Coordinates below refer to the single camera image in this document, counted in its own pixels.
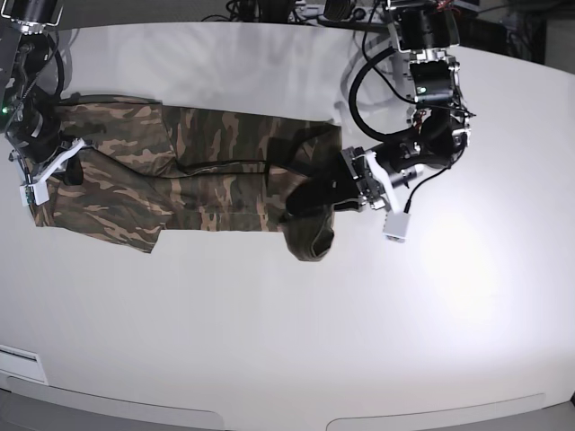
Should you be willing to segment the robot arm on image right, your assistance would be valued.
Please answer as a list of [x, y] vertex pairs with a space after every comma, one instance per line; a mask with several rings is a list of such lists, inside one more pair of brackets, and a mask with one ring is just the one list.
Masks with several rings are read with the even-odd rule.
[[[411, 203], [399, 203], [395, 190], [419, 176], [429, 166], [444, 172], [463, 155], [471, 134], [473, 117], [460, 89], [460, 65], [449, 54], [459, 42], [456, 20], [447, 1], [375, 1], [362, 31], [386, 26], [392, 42], [370, 56], [354, 77], [348, 96], [349, 113], [356, 126], [377, 141], [370, 149], [343, 149], [287, 199], [292, 216], [309, 216], [323, 207], [335, 211], [385, 208], [404, 216]], [[407, 128], [383, 133], [366, 123], [358, 108], [358, 93], [367, 75], [399, 56], [405, 63], [412, 93], [394, 96], [409, 105]]]

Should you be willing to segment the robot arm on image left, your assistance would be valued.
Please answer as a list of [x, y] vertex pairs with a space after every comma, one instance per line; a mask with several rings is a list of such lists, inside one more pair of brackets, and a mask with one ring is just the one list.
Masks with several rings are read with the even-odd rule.
[[12, 150], [23, 182], [66, 156], [52, 175], [67, 185], [79, 185], [84, 173], [72, 155], [73, 139], [61, 131], [55, 108], [64, 89], [64, 62], [59, 52], [60, 1], [1, 3], [1, 135]]

